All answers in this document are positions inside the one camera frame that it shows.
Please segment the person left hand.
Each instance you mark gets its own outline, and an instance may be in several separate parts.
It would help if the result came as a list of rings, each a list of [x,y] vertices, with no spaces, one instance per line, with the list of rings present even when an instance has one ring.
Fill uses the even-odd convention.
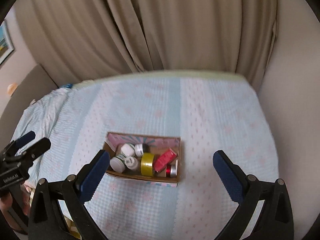
[[[30,211],[30,205],[29,205],[29,200],[30,200],[30,194],[28,192],[22,192],[22,201],[23,201],[23,206],[22,206],[22,211],[26,216],[29,216],[29,211]],[[12,229],[14,229],[17,232],[22,232],[22,228],[18,225],[16,220],[12,217],[12,215],[9,213],[9,209],[12,206],[12,196],[10,193],[8,193],[6,196],[1,197],[1,212],[4,215],[4,218],[10,225]]]

